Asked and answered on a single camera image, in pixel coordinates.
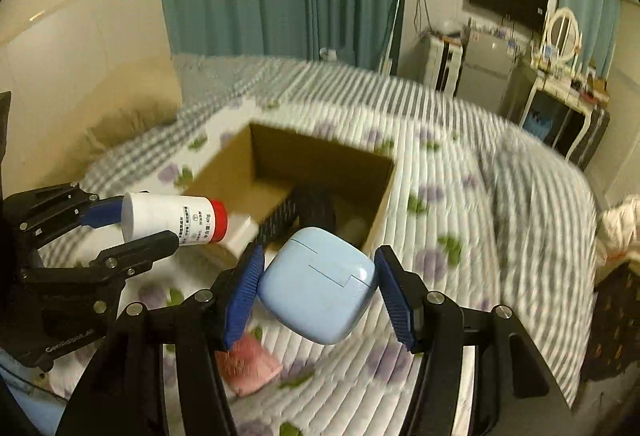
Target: floral pattern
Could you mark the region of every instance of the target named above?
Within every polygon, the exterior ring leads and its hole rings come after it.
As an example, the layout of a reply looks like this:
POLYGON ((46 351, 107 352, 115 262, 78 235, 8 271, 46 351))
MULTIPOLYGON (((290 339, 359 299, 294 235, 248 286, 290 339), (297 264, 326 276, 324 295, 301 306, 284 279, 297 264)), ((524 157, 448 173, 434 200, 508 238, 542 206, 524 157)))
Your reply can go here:
POLYGON ((480 301, 480 304, 478 305, 478 309, 480 311, 491 311, 491 304, 490 304, 489 299, 487 297, 484 297, 480 301))
POLYGON ((193 171, 188 165, 182 166, 182 172, 174 180, 174 187, 185 189, 193 183, 193 171))
POLYGON ((149 310, 165 307, 166 299, 166 290, 154 283, 147 284, 138 290, 138 300, 149 310))
POLYGON ((411 362, 411 353, 400 342, 390 340, 386 346, 373 347, 366 367, 382 384, 397 384, 406 379, 411 362))
POLYGON ((258 342, 262 343, 262 328, 260 326, 256 326, 251 330, 251 333, 258 342))
POLYGON ((428 204, 422 201, 420 197, 414 193, 409 194, 406 209, 409 212, 414 213, 416 216, 419 216, 420 214, 427 214, 429 212, 428 204))
POLYGON ((440 144, 433 140, 427 140, 426 142, 420 142, 420 148, 427 151, 438 152, 440 150, 440 144))
POLYGON ((260 420, 249 420, 237 428, 238 436, 273 436, 271 427, 260 420))
POLYGON ((314 368, 308 368, 301 360, 295 360, 285 376, 280 373, 280 378, 283 379, 283 381, 278 385, 278 389, 293 389, 299 387, 308 380, 311 380, 314 374, 316 374, 314 368))
POLYGON ((416 134, 416 138, 418 138, 421 144, 426 142, 432 142, 434 140, 433 131, 431 129, 427 129, 426 127, 423 127, 416 134))
POLYGON ((439 281, 447 273, 447 254, 439 246, 419 250, 415 254, 414 272, 423 278, 432 278, 433 282, 439 281))
POLYGON ((465 189, 475 189, 478 187, 478 178, 473 174, 469 174, 462 179, 462 186, 465 189))
POLYGON ((447 253, 449 266, 455 267, 460 264, 462 243, 460 243, 458 238, 454 238, 453 236, 440 236, 438 238, 438 244, 442 246, 443 250, 447 253))
POLYGON ((161 183, 170 184, 173 183, 180 175, 180 168, 175 163, 170 163, 164 169, 158 173, 158 179, 161 183))
POLYGON ((169 299, 166 302, 167 306, 175 306, 184 301, 184 295, 177 288, 169 288, 169 299))
POLYGON ((302 431, 286 421, 280 426, 279 436, 302 436, 302 431))
POLYGON ((444 189, 438 185, 420 185, 418 197, 428 204, 437 203, 444 199, 444 189))
POLYGON ((379 129, 371 129, 367 133, 367 143, 376 143, 378 140, 382 140, 384 138, 384 134, 379 129))
POLYGON ((316 123, 313 134, 320 138, 330 139, 335 132, 335 124, 329 120, 323 120, 316 123))
POLYGON ((224 147, 236 134, 231 131, 225 131, 220 134, 220 147, 224 147))
POLYGON ((199 151, 207 143, 209 137, 206 132, 201 132, 188 146, 190 151, 199 151))

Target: quilted bedspread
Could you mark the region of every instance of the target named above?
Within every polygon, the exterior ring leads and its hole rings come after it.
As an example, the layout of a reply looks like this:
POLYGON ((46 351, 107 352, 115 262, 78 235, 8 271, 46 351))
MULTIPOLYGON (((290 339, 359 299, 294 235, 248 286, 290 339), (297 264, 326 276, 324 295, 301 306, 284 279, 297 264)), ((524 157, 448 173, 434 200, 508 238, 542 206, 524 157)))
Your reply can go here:
MULTIPOLYGON (((511 305, 572 403, 590 327, 595 231, 593 198, 577 168, 498 116, 407 80, 282 59, 185 57, 177 67, 183 88, 193 89, 177 123, 105 156, 84 190, 179 193, 249 120, 383 152, 397 170, 378 244, 390 244, 405 268, 461 306, 511 305)), ((116 226, 78 228, 43 259, 72 266, 119 242, 116 226)), ((181 248, 127 281, 120 310, 133 300, 174 304, 215 276, 197 247, 181 248)), ((421 356, 397 342, 378 292, 353 333, 333 346, 292 333, 259 305, 248 329, 284 370, 256 394, 230 396, 240 434, 398 433, 421 356)), ((72 392, 93 350, 56 361, 56 392, 72 392)), ((170 348, 164 364, 168 419, 180 434, 170 348)), ((465 351, 454 434, 466 434, 472 373, 465 351)))

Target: dark fabric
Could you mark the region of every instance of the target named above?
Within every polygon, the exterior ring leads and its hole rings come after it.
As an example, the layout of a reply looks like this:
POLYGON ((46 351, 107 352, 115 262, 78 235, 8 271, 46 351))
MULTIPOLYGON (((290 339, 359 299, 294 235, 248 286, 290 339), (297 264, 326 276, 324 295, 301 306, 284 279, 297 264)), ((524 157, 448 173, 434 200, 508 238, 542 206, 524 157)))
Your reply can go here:
POLYGON ((640 277, 624 264, 596 287, 581 379, 604 380, 640 360, 640 277))
POLYGON ((6 152, 6 127, 9 121, 11 92, 0 93, 0 200, 2 200, 2 160, 6 152))

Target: cardboard box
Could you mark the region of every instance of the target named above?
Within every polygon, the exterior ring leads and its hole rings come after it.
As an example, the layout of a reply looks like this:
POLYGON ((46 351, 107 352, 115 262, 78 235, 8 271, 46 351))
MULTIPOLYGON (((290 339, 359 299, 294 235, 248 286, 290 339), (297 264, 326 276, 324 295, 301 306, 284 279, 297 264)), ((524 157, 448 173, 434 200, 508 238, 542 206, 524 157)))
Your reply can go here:
MULTIPOLYGON (((185 194, 221 200, 229 214, 249 214, 260 223, 293 187, 315 184, 329 193, 338 230, 354 216, 366 221, 368 234, 359 248, 368 254, 376 248, 393 172, 391 158, 252 123, 218 152, 185 194)), ((237 262, 219 245, 203 248, 225 266, 237 262)))

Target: bottle label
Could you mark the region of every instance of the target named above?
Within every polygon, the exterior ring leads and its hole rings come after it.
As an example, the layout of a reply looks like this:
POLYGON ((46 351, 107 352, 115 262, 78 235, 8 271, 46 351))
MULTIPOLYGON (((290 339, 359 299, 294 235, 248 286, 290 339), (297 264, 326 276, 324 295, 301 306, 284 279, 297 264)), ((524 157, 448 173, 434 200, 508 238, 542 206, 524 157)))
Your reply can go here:
POLYGON ((178 239, 180 244, 201 244, 211 241, 216 226, 213 207, 208 200, 202 200, 203 206, 182 206, 179 219, 178 239))

